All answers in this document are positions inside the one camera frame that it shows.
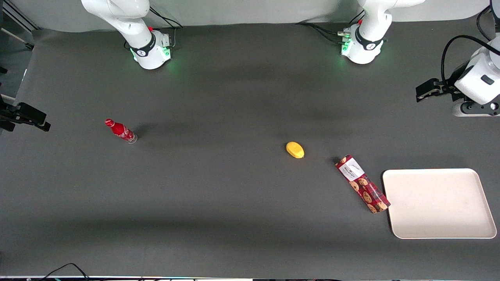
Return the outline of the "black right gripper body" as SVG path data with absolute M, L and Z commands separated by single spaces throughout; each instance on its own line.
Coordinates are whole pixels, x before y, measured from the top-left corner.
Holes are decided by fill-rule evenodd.
M 2 130 L 14 131 L 16 123 L 18 123 L 17 109 L 17 105 L 5 101 L 3 96 L 0 96 L 0 127 Z

